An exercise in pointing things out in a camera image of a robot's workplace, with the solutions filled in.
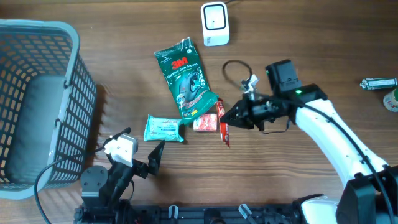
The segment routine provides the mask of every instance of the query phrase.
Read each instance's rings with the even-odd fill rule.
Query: white plastic casing
[[[226,4],[209,2],[200,9],[205,46],[224,45],[229,42],[229,22]]]

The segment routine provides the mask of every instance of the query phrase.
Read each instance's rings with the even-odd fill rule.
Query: red candy bar
[[[204,114],[193,121],[194,131],[217,131],[217,114]]]
[[[217,114],[218,114],[218,119],[225,114],[224,106],[223,106],[223,100],[218,99],[217,101]],[[220,122],[220,133],[221,133],[221,140],[225,142],[225,144],[229,147],[229,132],[228,132],[228,124],[226,123],[221,123]]]

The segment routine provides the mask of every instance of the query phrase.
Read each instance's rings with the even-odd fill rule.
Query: wooden surface
[[[229,6],[231,40],[204,47],[202,2],[0,6],[0,17],[65,21],[80,34],[80,53],[98,88],[89,147],[130,126],[146,161],[158,142],[144,142],[147,115],[178,118],[178,110],[153,52],[190,36],[196,43],[211,89],[229,109],[241,93],[226,83],[228,59],[250,64],[271,93],[264,67],[289,58],[303,84],[316,83],[360,139],[379,156],[398,164],[398,114],[382,105],[386,91],[365,91],[363,78],[396,77],[398,4],[387,1],[239,1]],[[237,81],[239,65],[228,69]],[[285,120],[266,128],[283,129]],[[314,193],[339,197],[340,179],[317,145],[296,126],[262,135],[230,127],[231,149],[219,133],[185,128],[186,144],[166,144],[160,175],[134,178],[133,204],[239,205],[289,203]],[[103,152],[95,164],[109,167]],[[123,197],[128,197],[126,190]],[[79,183],[40,193],[53,223],[70,223],[81,204]],[[43,223],[34,199],[0,200],[1,223]]]

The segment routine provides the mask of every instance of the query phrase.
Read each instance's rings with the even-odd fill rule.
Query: gray basket
[[[96,87],[63,22],[0,20],[0,198],[34,194],[37,174],[85,152]],[[85,157],[45,172],[38,189],[76,181]]]

